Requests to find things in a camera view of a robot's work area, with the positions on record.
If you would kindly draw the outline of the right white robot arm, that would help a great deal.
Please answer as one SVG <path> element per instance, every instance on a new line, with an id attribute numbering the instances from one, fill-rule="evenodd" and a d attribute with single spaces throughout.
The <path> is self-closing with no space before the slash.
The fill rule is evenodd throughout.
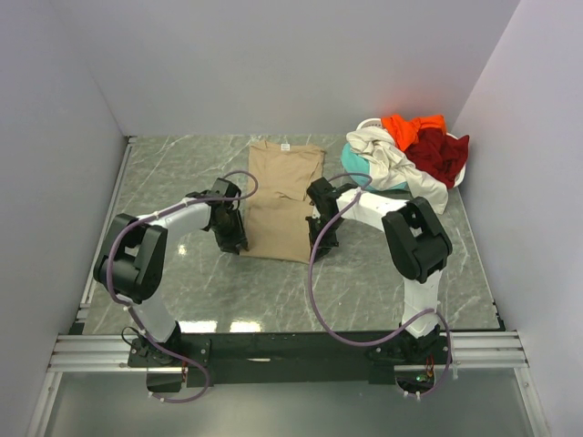
<path id="1" fill-rule="evenodd" d="M 405 331 L 400 352 L 411 363 L 419 363 L 432 351 L 430 336 L 445 318 L 437 311 L 438 288 L 447 259 L 453 252 L 432 206 L 423 197 L 411 200 L 386 198 L 354 184 L 334 187 L 319 178 L 307 188 L 316 215 L 308 217 L 311 255 L 308 270 L 309 299 L 316 318 L 324 329 L 345 344 L 358 346 L 334 332 L 323 319 L 313 295 L 313 264 L 339 245 L 336 230 L 343 220 L 354 220 L 381 230 L 391 259 L 404 279 L 404 312 L 400 327 L 380 340 L 361 343 L 380 345 Z"/>

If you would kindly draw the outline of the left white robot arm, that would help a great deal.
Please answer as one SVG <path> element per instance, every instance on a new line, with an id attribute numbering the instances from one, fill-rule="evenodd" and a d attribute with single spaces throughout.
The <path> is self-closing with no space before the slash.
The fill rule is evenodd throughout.
<path id="1" fill-rule="evenodd" d="M 182 237 L 198 230 L 211 231 L 223 252 L 247 250 L 240 212 L 245 198 L 235 183 L 217 178 L 211 189 L 189 193 L 161 211 L 113 218 L 93 277 L 130 312 L 138 331 L 151 337 L 149 354 L 160 365 L 176 363 L 182 353 L 179 324 L 158 295 L 166 258 Z"/>

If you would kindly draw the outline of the beige polo shirt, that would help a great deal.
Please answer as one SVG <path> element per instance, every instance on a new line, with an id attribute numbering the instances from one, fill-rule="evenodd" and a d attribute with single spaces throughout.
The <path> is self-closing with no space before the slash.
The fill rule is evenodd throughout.
<path id="1" fill-rule="evenodd" d="M 250 146 L 249 172 L 257 192 L 245 201 L 246 257 L 308 263 L 311 254 L 306 220 L 313 206 L 307 195 L 322 177 L 325 152 L 308 144 L 291 146 L 265 139 Z"/>

